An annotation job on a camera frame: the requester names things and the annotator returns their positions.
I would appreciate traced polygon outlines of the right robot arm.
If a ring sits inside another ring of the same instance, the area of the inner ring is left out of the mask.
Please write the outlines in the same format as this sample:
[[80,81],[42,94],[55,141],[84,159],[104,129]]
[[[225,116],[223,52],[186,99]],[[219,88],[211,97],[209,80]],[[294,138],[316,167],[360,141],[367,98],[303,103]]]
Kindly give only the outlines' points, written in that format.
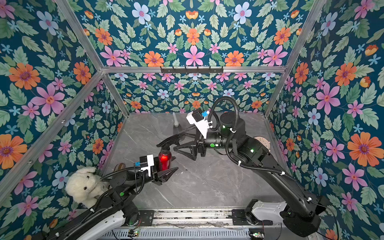
[[204,157],[208,149],[224,149],[229,160],[258,174],[284,199],[278,204],[252,200],[245,209],[244,221],[251,225],[280,223],[303,238],[318,233],[320,215],[329,200],[306,191],[278,163],[266,144],[247,135],[235,99],[221,97],[208,111],[190,112],[187,120],[191,127],[170,137],[175,152],[194,161],[198,155]]

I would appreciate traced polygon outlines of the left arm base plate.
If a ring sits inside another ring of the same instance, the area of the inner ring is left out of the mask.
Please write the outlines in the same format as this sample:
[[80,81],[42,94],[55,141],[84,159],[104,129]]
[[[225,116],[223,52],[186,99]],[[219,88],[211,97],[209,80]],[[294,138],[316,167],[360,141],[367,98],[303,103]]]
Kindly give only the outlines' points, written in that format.
[[126,219],[126,225],[130,227],[150,227],[155,216],[154,210],[139,210]]

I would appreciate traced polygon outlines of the white plush dog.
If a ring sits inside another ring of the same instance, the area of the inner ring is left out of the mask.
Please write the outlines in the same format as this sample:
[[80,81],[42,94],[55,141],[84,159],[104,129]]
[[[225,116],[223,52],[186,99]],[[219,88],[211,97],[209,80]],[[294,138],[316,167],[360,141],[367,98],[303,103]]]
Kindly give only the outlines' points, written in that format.
[[109,184],[102,182],[96,175],[96,167],[85,167],[72,174],[66,185],[66,192],[78,204],[88,209],[94,206],[98,198],[108,190]]

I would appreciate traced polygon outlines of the plaid cylinder pouch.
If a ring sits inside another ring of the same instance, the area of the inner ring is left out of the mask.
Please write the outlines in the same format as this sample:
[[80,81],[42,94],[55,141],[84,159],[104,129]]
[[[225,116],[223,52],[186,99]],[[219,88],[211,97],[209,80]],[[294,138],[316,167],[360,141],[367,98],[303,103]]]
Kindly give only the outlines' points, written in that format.
[[120,163],[120,164],[117,164],[114,168],[114,172],[117,172],[119,170],[122,170],[126,167],[126,165],[124,163]]

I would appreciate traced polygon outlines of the red can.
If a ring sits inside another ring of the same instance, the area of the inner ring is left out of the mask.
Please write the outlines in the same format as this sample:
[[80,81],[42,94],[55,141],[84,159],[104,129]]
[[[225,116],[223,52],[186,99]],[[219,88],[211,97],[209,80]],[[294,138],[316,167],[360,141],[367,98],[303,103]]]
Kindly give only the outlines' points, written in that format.
[[159,169],[165,171],[170,169],[172,162],[172,153],[169,151],[161,151],[159,153]]

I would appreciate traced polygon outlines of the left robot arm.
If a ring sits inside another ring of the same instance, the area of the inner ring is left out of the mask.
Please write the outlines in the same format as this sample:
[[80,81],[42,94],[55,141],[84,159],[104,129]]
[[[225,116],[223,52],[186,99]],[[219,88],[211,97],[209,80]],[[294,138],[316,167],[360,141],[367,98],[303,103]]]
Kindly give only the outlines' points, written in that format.
[[128,225],[143,225],[143,218],[133,203],[144,185],[150,182],[162,184],[178,170],[178,167],[157,171],[154,166],[138,166],[117,170],[102,180],[107,180],[110,189],[100,195],[85,212],[48,233],[41,232],[33,240],[96,240],[107,232]]

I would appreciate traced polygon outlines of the black hook rail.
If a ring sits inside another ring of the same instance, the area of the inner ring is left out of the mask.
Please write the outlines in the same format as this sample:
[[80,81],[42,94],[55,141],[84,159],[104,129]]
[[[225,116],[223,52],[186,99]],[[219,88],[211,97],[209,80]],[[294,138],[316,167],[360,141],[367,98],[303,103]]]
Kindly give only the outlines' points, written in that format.
[[160,67],[162,74],[221,74],[221,67]]

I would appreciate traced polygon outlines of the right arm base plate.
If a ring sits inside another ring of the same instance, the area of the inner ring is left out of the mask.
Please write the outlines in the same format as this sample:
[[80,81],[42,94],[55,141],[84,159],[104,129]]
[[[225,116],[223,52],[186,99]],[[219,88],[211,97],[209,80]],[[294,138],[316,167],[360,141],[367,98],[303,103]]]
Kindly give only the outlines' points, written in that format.
[[245,209],[232,209],[227,218],[232,219],[234,226],[272,226],[273,221],[261,221],[252,213],[254,205],[258,202],[259,200],[253,199]]

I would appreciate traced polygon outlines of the pink round clock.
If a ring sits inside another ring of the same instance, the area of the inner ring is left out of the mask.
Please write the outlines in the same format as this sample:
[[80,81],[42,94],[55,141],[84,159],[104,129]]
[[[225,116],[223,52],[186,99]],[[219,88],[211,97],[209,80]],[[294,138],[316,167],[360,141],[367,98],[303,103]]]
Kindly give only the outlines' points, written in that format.
[[271,142],[264,137],[254,137],[254,139],[258,140],[268,151],[271,150]]

